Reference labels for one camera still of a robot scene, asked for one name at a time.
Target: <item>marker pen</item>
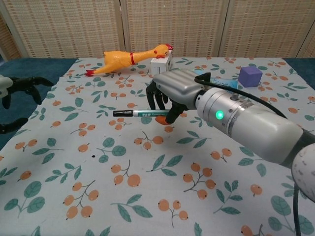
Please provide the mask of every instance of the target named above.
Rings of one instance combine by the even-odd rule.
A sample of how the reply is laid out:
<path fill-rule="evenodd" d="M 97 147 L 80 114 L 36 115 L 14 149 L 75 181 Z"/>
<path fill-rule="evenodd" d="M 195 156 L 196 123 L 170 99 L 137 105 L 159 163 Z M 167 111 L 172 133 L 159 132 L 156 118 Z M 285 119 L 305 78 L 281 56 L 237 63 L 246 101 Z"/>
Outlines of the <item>marker pen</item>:
<path fill-rule="evenodd" d="M 157 117 L 166 116 L 169 110 L 122 110 L 113 111 L 114 117 Z"/>

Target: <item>yellow rubber chicken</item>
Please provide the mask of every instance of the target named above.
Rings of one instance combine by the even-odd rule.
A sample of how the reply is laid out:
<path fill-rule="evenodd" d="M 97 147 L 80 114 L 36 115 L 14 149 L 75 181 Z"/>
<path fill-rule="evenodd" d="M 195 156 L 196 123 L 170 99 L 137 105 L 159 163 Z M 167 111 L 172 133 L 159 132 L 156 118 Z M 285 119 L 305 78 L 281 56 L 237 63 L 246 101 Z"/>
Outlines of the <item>yellow rubber chicken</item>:
<path fill-rule="evenodd" d="M 122 67 L 135 65 L 136 63 L 148 58 L 165 58 L 168 51 L 173 50 L 169 44 L 161 44 L 152 50 L 140 53 L 128 53 L 121 51 L 104 52 L 105 66 L 97 70 L 87 70 L 86 76 L 93 76 L 94 74 L 109 73 L 118 70 Z"/>

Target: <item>purple cube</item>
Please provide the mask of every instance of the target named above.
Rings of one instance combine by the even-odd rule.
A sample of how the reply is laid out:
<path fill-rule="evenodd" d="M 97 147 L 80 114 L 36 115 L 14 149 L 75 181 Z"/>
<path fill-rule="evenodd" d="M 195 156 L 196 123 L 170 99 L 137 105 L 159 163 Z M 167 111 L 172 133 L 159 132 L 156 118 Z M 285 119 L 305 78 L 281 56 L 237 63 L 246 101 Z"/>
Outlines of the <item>purple cube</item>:
<path fill-rule="evenodd" d="M 256 66 L 242 67 L 238 76 L 238 81 L 244 87 L 256 87 L 259 85 L 262 72 Z"/>

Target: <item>white box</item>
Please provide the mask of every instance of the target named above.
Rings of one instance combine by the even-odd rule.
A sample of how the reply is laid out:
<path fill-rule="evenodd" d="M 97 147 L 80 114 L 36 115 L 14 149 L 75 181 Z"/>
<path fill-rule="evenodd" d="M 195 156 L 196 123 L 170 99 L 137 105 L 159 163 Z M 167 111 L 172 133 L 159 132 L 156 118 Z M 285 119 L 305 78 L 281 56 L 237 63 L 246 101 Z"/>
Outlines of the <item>white box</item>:
<path fill-rule="evenodd" d="M 153 58 L 151 60 L 151 74 L 152 76 L 169 71 L 172 66 L 173 50 L 168 51 L 165 58 Z"/>

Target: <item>wicker panel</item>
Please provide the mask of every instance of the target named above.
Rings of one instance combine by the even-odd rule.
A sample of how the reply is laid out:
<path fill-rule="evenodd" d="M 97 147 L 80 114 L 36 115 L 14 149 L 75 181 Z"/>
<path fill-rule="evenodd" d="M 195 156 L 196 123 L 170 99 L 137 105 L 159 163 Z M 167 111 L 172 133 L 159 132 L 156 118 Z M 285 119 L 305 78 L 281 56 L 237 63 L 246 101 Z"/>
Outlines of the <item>wicker panel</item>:
<path fill-rule="evenodd" d="M 315 0 L 231 0 L 221 57 L 296 57 L 315 19 Z"/>
<path fill-rule="evenodd" d="M 123 49 L 114 0 L 4 3 L 30 57 L 102 57 L 103 51 Z"/>
<path fill-rule="evenodd" d="M 125 41 L 130 39 L 132 51 L 150 50 L 158 44 L 168 43 L 174 47 L 174 56 L 218 55 L 228 1 L 125 0 L 122 4 L 123 2 L 126 2 L 129 30 L 129 38 L 125 37 Z"/>
<path fill-rule="evenodd" d="M 13 60 L 16 58 L 21 58 L 21 54 L 16 47 L 10 31 L 6 27 L 4 19 L 0 16 L 0 48 L 3 51 L 2 55 L 7 60 Z"/>
<path fill-rule="evenodd" d="M 315 23 L 313 24 L 301 51 L 297 55 L 298 58 L 315 58 Z"/>

